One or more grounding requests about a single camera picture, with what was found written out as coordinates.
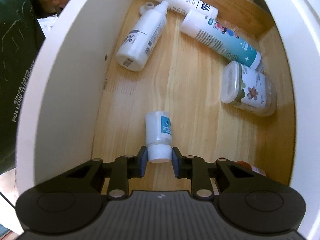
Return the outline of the white spray bottle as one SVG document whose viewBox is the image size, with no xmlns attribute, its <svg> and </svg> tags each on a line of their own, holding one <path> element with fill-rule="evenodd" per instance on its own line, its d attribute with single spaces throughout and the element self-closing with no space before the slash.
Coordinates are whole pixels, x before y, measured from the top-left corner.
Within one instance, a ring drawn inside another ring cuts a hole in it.
<svg viewBox="0 0 320 240">
<path fill-rule="evenodd" d="M 213 19 L 218 16 L 218 9 L 202 0 L 154 0 L 156 2 L 168 2 L 168 9 L 179 14 L 186 15 L 191 9 L 195 9 Z"/>
</svg>

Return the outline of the white open lower drawer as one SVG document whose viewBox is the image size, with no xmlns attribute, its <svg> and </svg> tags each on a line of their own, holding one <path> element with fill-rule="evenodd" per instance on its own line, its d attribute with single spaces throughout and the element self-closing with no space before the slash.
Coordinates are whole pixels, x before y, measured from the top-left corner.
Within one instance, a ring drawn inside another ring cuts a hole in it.
<svg viewBox="0 0 320 240">
<path fill-rule="evenodd" d="M 167 25 L 145 67 L 116 51 L 146 0 L 71 0 L 45 40 L 17 136 L 22 239 L 319 239 L 319 0 L 203 0 L 260 51 L 277 93 L 259 117 L 220 100 L 227 60 Z M 191 196 L 172 162 L 148 161 L 126 199 L 109 199 L 107 163 L 146 146 L 165 111 L 172 148 L 215 164 L 214 199 Z M 242 167 L 245 161 L 266 176 Z"/>
</svg>

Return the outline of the clear flower label jar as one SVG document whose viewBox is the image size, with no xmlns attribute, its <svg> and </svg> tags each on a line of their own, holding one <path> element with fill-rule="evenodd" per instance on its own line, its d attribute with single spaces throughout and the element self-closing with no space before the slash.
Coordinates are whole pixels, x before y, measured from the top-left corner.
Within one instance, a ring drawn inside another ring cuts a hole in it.
<svg viewBox="0 0 320 240">
<path fill-rule="evenodd" d="M 236 61 L 223 69 L 220 99 L 258 116 L 271 116 L 277 106 L 276 90 L 269 78 Z"/>
</svg>

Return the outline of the small white pill bottle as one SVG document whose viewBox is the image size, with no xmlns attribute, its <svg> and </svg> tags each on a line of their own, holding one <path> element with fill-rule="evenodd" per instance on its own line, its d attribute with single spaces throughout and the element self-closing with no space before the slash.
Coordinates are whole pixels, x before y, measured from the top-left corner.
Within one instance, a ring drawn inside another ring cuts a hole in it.
<svg viewBox="0 0 320 240">
<path fill-rule="evenodd" d="M 148 161 L 166 163 L 172 160 L 171 120 L 168 112 L 152 111 L 145 116 Z"/>
</svg>

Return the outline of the white bottle percent label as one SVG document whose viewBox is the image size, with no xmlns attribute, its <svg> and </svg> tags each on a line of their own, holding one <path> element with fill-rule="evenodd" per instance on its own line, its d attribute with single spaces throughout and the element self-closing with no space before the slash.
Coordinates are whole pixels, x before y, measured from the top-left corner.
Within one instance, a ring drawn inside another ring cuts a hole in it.
<svg viewBox="0 0 320 240">
<path fill-rule="evenodd" d="M 134 72 L 144 68 L 167 23 L 168 6 L 163 1 L 139 18 L 116 53 L 116 61 L 122 67 Z"/>
</svg>

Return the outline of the dark green printed bag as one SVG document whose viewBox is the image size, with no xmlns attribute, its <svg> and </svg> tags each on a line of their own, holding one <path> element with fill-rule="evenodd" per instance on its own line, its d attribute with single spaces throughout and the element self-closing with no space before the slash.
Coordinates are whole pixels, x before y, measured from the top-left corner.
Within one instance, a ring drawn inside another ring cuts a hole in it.
<svg viewBox="0 0 320 240">
<path fill-rule="evenodd" d="M 1 173 L 15 167 L 23 97 L 45 35 L 39 0 L 1 0 Z"/>
</svg>

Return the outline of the teal white cartoon tube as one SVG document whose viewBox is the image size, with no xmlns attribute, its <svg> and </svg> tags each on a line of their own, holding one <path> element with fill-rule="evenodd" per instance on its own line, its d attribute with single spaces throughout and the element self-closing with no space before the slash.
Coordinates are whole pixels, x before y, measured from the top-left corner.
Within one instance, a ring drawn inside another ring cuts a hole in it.
<svg viewBox="0 0 320 240">
<path fill-rule="evenodd" d="M 259 51 L 231 29 L 195 9 L 187 13 L 180 31 L 229 61 L 236 61 L 257 72 L 264 70 Z"/>
</svg>

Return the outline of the red capped item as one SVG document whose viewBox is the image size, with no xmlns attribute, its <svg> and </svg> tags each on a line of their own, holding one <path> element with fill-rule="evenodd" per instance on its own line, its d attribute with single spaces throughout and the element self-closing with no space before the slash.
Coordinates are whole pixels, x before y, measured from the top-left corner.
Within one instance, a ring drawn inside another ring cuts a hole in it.
<svg viewBox="0 0 320 240">
<path fill-rule="evenodd" d="M 250 165 L 249 163 L 247 163 L 245 161 L 237 161 L 236 163 L 241 165 L 242 167 L 247 168 L 247 169 L 249 169 L 251 171 L 254 171 L 254 172 L 256 172 L 256 173 L 258 173 L 260 175 L 266 176 L 266 173 L 262 169 L 260 169 L 260 168 L 258 168 L 256 166 L 252 166 L 252 165 Z"/>
</svg>

